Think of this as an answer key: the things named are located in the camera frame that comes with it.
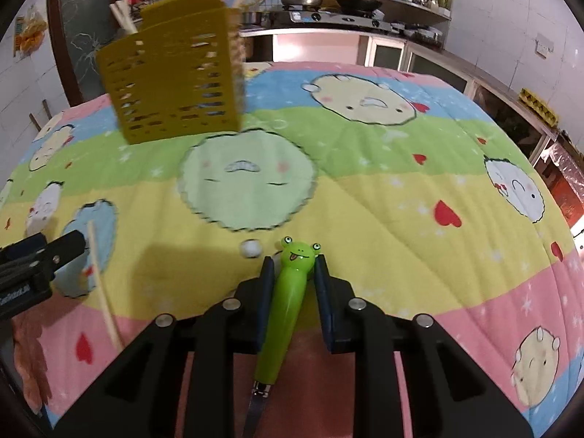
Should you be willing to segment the wooden chopstick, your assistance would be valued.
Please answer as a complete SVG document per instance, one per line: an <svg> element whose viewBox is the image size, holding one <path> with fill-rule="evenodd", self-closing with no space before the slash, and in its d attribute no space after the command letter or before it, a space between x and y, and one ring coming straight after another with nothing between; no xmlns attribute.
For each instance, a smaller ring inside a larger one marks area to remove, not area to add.
<svg viewBox="0 0 584 438"><path fill-rule="evenodd" d="M91 266L93 269L93 276L95 278L95 285L97 290L97 297L99 300L100 308L104 318L104 324L108 336L113 344L113 347L118 353L124 350L124 343L120 332L118 331L117 322L113 317L111 308L109 306L108 297L104 288L104 283L101 278L101 270L99 267L99 250L98 243L95 235L95 227L92 220L87 223L87 237L89 242L89 255L91 259Z"/></svg>

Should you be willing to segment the green frog handle utensil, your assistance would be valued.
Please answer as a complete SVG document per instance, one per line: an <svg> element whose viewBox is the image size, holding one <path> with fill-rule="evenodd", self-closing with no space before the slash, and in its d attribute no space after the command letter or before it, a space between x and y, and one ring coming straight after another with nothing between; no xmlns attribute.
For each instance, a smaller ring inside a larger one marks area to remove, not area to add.
<svg viewBox="0 0 584 438"><path fill-rule="evenodd" d="M308 244L286 236L281 241L280 271L276 276L266 334L257 355L253 390L243 426L243 437L253 437L287 354L304 301L309 275L321 253L319 243Z"/></svg>

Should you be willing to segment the kitchen counter cabinets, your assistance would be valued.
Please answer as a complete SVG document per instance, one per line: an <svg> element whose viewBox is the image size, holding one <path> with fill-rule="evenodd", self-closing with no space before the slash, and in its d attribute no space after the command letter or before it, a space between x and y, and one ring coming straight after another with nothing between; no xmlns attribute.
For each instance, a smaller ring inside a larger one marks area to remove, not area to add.
<svg viewBox="0 0 584 438"><path fill-rule="evenodd" d="M531 164L559 141L558 131L541 121L509 86L447 51L431 50L393 36L324 28L246 28L241 35L249 61L318 61L417 71L441 77L485 109L498 102L538 132L530 151Z"/></svg>

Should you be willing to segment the colourful cartoon quilt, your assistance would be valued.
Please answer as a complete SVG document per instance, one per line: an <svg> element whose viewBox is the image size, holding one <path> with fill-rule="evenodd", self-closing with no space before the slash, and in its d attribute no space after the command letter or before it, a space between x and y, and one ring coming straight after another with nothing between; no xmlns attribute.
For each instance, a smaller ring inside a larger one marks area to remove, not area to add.
<svg viewBox="0 0 584 438"><path fill-rule="evenodd" d="M435 77L253 64L238 131L130 145L107 96L32 138L1 192L1 241L92 220L118 331L201 314L289 236L387 314L431 314L541 436L583 379L583 268L545 181ZM16 316L7 358L57 423L117 351L91 259Z"/></svg>

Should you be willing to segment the yellow perforated utensil holder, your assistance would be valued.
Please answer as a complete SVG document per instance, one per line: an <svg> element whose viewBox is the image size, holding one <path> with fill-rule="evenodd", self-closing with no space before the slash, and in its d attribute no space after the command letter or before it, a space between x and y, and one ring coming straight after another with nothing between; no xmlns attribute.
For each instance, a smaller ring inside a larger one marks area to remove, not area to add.
<svg viewBox="0 0 584 438"><path fill-rule="evenodd" d="M245 111L241 12L224 0L161 0L96 62L131 145L238 131Z"/></svg>

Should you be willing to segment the dark framed glass door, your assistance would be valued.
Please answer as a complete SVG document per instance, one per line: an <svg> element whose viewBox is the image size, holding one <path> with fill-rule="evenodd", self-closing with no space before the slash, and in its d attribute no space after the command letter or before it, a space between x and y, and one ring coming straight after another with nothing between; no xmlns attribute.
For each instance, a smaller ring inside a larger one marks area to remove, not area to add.
<svg viewBox="0 0 584 438"><path fill-rule="evenodd" d="M117 0L46 0L50 42L68 104L75 107L105 93L97 52L115 40Z"/></svg>

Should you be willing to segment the chopsticks in holder left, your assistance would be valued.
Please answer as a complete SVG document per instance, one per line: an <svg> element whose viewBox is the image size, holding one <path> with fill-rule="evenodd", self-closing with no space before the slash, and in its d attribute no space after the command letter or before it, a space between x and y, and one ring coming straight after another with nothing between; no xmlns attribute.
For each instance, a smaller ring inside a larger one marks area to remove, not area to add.
<svg viewBox="0 0 584 438"><path fill-rule="evenodd" d="M138 31L135 23L132 21L130 9L127 3L123 0L117 0L115 3L110 4L110 10L119 26L127 35L135 34Z"/></svg>

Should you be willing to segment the yellow egg tray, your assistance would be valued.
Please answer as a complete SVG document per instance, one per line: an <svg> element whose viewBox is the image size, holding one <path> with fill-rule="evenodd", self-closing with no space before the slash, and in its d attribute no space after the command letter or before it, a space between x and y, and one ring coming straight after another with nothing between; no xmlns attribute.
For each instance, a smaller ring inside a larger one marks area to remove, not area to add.
<svg viewBox="0 0 584 438"><path fill-rule="evenodd" d="M541 97L531 92L527 88L522 88L519 93L519 100L532 109L548 125L548 127L555 128L558 125L559 118L554 111L545 103Z"/></svg>

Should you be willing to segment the black wok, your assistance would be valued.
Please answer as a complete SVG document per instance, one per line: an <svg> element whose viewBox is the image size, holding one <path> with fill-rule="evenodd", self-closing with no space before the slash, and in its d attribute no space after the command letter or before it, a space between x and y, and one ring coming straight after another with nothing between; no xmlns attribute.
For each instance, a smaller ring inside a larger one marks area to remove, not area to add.
<svg viewBox="0 0 584 438"><path fill-rule="evenodd" d="M346 15L371 15L378 10L382 2L378 0L335 0L341 8L342 13Z"/></svg>

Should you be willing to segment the gas stove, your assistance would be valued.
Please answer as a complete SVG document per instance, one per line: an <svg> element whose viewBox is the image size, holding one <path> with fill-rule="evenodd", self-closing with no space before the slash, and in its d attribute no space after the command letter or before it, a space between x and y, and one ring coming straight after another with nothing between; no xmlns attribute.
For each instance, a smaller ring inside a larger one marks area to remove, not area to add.
<svg viewBox="0 0 584 438"><path fill-rule="evenodd" d="M269 13L270 28L311 27L340 29L349 28L364 32L396 33L390 23L359 16L328 11L280 10Z"/></svg>

